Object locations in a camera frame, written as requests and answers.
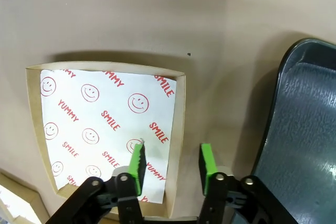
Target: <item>cardboard box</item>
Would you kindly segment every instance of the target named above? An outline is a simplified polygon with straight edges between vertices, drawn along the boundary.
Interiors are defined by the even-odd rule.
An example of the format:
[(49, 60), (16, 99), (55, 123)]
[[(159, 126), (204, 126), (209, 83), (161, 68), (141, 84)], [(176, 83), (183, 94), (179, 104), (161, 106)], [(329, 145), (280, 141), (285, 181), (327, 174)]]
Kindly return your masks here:
[(35, 223), (29, 221), (29, 218), (26, 219), (22, 215), (13, 216), (11, 214), (13, 211), (23, 213), (26, 210), (32, 211), (31, 213), (33, 215), (35, 213), (36, 216), (34, 217), (37, 217), (40, 223), (47, 222), (47, 220), (49, 219), (49, 214), (41, 200), (40, 195), (37, 192), (15, 182), (14, 180), (8, 178), (3, 174), (0, 174), (0, 186), (0, 210), (5, 215), (4, 218), (6, 218), (10, 223)]
[[(87, 71), (113, 71), (123, 73), (149, 74), (153, 76), (163, 76), (176, 80), (176, 96), (174, 119), (170, 142), (169, 164), (167, 169), (165, 196), (163, 204), (154, 204), (148, 202), (140, 202), (142, 214), (144, 216), (160, 216), (170, 217), (173, 210), (174, 201), (176, 198), (176, 183), (179, 171), (179, 161), (183, 142), (184, 129), (184, 111), (185, 111), (185, 74), (177, 71), (133, 65), (127, 63), (116, 62), (96, 62), (96, 61), (69, 61), (69, 62), (54, 62), (42, 65), (31, 66), (26, 69), (28, 97), (30, 111), (32, 113), (33, 124), (37, 143), (40, 153), (45, 164), (50, 183), (55, 192), (65, 198), (68, 198), (77, 188), (77, 186), (66, 185), (57, 190), (55, 180), (51, 171), (51, 164), (48, 157), (47, 145), (44, 134), (44, 125), (41, 110), (41, 94), (40, 94), (40, 72), (44, 69), (78, 69)], [(107, 218), (118, 219), (117, 210), (113, 209)]]

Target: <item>black plastic tray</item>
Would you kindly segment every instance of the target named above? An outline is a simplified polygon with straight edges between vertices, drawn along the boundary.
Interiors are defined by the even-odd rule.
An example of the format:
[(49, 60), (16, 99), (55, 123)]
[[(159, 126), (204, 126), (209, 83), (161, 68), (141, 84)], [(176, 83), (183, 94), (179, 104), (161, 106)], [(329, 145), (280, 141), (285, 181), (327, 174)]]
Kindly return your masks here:
[(286, 52), (252, 173), (298, 223), (336, 223), (335, 45), (304, 39)]

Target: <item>beige table surface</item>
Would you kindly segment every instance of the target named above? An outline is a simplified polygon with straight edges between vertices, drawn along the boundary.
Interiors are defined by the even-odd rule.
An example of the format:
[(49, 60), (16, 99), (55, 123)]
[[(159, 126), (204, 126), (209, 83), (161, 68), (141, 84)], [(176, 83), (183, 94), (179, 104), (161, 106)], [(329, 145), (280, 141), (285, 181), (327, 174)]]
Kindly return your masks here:
[(50, 214), (64, 201), (35, 143), (25, 67), (110, 60), (178, 70), (187, 75), (187, 107), (174, 214), (196, 215), (198, 144), (213, 143), (238, 177), (249, 173), (280, 59), (303, 37), (336, 41), (335, 3), (0, 0), (0, 167), (34, 186)]

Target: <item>white paper in box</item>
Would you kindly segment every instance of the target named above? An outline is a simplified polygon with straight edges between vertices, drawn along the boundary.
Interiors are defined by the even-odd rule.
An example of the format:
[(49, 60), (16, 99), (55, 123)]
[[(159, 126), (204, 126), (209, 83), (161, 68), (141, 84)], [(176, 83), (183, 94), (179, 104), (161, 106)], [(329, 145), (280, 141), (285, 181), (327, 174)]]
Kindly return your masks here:
[(147, 168), (140, 199), (162, 203), (176, 81), (110, 71), (43, 70), (43, 124), (57, 188), (89, 176), (104, 181), (129, 165), (145, 141)]

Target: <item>smiley face print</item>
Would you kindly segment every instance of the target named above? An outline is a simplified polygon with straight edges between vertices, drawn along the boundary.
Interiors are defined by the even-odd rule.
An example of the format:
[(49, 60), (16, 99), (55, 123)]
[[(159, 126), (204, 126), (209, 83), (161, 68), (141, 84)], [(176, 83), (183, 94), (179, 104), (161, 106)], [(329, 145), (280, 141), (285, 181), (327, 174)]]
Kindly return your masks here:
[(88, 144), (97, 144), (99, 142), (98, 133), (90, 128), (86, 128), (85, 130), (83, 130), (82, 138)]
[(58, 127), (55, 123), (47, 123), (44, 126), (44, 134), (46, 136), (46, 140), (54, 139), (58, 134)]
[(134, 113), (141, 114), (148, 110), (149, 101), (143, 94), (135, 93), (128, 98), (128, 107)]
[(101, 176), (101, 171), (98, 167), (96, 167), (95, 165), (89, 165), (86, 167), (85, 169), (87, 175), (89, 175), (89, 177), (98, 177), (100, 178)]
[(81, 88), (83, 98), (88, 102), (95, 102), (99, 98), (99, 90), (90, 84), (84, 84)]
[(44, 77), (41, 81), (41, 95), (48, 97), (56, 90), (56, 82), (51, 77)]
[(53, 172), (54, 177), (60, 175), (63, 171), (63, 164), (60, 161), (54, 162), (51, 166), (51, 170)]

